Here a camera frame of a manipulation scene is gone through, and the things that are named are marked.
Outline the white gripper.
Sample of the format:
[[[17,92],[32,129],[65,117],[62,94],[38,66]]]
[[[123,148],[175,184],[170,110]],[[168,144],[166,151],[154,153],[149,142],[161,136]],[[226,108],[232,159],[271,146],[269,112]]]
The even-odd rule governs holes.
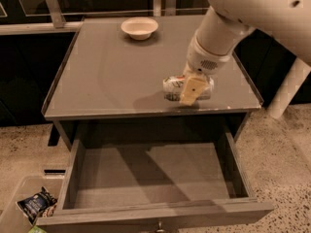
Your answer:
[[[197,75],[215,75],[230,59],[231,51],[226,54],[216,54],[204,48],[199,42],[198,30],[196,30],[188,46],[187,60],[183,71],[183,75],[187,77],[180,94],[180,103],[191,106],[209,88],[207,80]]]

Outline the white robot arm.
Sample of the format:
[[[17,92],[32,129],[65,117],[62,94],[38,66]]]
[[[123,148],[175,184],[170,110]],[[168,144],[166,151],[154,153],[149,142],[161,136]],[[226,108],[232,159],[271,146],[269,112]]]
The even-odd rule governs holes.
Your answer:
[[[311,0],[208,0],[210,7],[188,48],[180,102],[192,105],[210,86],[209,78],[254,30],[272,37],[296,56],[268,113],[280,117],[310,73]]]

